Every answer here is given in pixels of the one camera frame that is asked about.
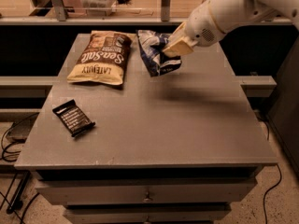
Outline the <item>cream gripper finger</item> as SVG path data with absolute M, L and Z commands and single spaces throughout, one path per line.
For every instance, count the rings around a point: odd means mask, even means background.
M 163 48 L 163 54 L 167 57 L 177 57 L 187 55 L 193 52 L 193 47 L 197 44 L 196 40 L 190 39 L 187 36 L 173 37 L 168 39 L 168 43 Z
M 184 21 L 168 38 L 169 44 L 175 44 L 178 42 L 186 42 L 186 32 L 185 32 L 186 22 Z

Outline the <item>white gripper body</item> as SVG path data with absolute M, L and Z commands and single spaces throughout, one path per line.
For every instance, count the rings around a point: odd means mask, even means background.
M 209 2 L 200 5 L 190 14 L 186 21 L 185 33 L 200 47 L 211 46 L 225 37 L 225 32 L 213 17 Z

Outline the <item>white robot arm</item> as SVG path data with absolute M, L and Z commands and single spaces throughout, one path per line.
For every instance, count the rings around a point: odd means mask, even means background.
M 170 35 L 163 53 L 168 57 L 189 54 L 195 46 L 211 46 L 238 27 L 277 14 L 299 28 L 299 0 L 207 0 Z

